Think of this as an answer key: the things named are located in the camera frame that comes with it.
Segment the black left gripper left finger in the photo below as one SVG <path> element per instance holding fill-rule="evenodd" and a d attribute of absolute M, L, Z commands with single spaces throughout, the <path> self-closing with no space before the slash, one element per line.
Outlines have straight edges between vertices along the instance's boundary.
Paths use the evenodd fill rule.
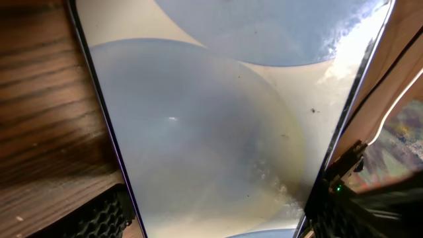
<path fill-rule="evenodd" d="M 117 184 L 30 238 L 121 238 L 133 219 L 126 186 Z"/>

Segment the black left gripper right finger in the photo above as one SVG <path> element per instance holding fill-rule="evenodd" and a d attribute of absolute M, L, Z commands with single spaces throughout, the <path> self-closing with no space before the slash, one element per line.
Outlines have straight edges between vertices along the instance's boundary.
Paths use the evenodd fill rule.
<path fill-rule="evenodd" d="M 422 237 L 422 172 L 359 194 L 324 181 L 305 215 L 315 237 Z"/>

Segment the Galaxy smartphone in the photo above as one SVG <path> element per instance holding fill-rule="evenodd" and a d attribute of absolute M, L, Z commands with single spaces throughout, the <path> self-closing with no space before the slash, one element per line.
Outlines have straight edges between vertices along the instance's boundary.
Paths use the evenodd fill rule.
<path fill-rule="evenodd" d="M 143 235 L 297 237 L 393 7 L 68 1 Z"/>

